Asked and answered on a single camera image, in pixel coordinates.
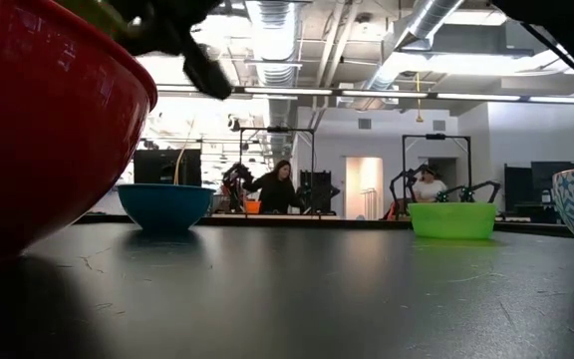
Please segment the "woman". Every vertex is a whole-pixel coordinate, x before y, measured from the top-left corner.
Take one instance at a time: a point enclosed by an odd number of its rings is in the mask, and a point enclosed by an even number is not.
[[[265,174],[252,183],[246,182],[243,188],[252,192],[262,189],[259,199],[261,213],[286,214],[289,205],[302,207],[300,199],[296,196],[290,176],[291,165],[283,160],[276,164],[274,171]]]
[[[416,201],[420,203],[434,202],[437,194],[446,190],[446,184],[437,179],[434,169],[426,167],[420,180],[414,184],[414,194]]]

